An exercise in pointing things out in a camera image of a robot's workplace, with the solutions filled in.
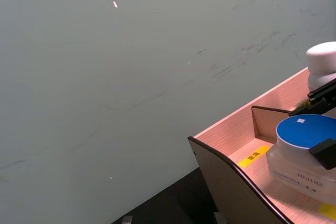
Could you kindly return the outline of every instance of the black edge trim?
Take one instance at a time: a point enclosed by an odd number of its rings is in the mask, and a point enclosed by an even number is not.
[[[252,109],[271,110],[271,111],[276,111],[276,112],[281,112],[281,113],[286,113],[286,114],[289,114],[291,112],[290,110],[275,109],[275,108],[256,106],[256,105],[253,105],[251,108]]]
[[[284,215],[283,212],[279,210],[268,198],[267,196],[254,184],[254,182],[243,172],[242,169],[240,169],[230,158],[225,156],[223,153],[217,151],[216,149],[204,144],[200,140],[189,136],[188,139],[195,144],[198,144],[199,146],[205,148],[207,151],[210,151],[211,153],[215,154],[217,157],[219,157],[221,160],[223,160],[230,168],[236,172],[242,180],[251,188],[251,190],[258,196],[258,198],[268,207],[268,209],[275,214],[282,223],[285,224],[294,224],[286,215]]]

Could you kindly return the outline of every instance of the white container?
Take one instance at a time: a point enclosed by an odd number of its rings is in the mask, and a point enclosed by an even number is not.
[[[307,52],[308,69],[312,74],[336,72],[336,41],[318,44]]]
[[[307,53],[308,88],[313,91],[336,78],[336,41],[318,44]],[[336,108],[325,113],[336,118]]]
[[[312,198],[336,205],[336,168],[326,170],[309,149],[336,138],[336,119],[296,115],[279,123],[277,143],[266,153],[271,176]]]

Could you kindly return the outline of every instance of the wooden tray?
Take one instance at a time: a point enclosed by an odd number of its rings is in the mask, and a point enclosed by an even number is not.
[[[276,142],[276,125],[307,98],[308,70],[277,85],[210,126],[190,145],[228,223],[336,223],[318,212],[321,202],[270,177],[266,155],[246,168],[237,164]]]

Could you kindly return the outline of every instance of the blue cap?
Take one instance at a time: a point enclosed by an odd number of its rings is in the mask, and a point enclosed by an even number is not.
[[[284,119],[277,135],[300,148],[312,148],[328,138],[336,139],[336,119],[325,115],[304,114]]]

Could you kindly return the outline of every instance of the yellow tape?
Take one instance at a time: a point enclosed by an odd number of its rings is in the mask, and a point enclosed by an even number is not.
[[[266,153],[268,151],[269,147],[267,146],[261,146],[259,149],[257,149],[255,152],[253,152],[251,155],[249,155],[247,158],[244,158],[242,161],[238,163],[238,165],[242,168],[246,168],[250,164],[252,164],[255,160],[260,158],[262,154]]]
[[[330,219],[336,220],[336,206],[323,204],[319,208],[319,213]]]

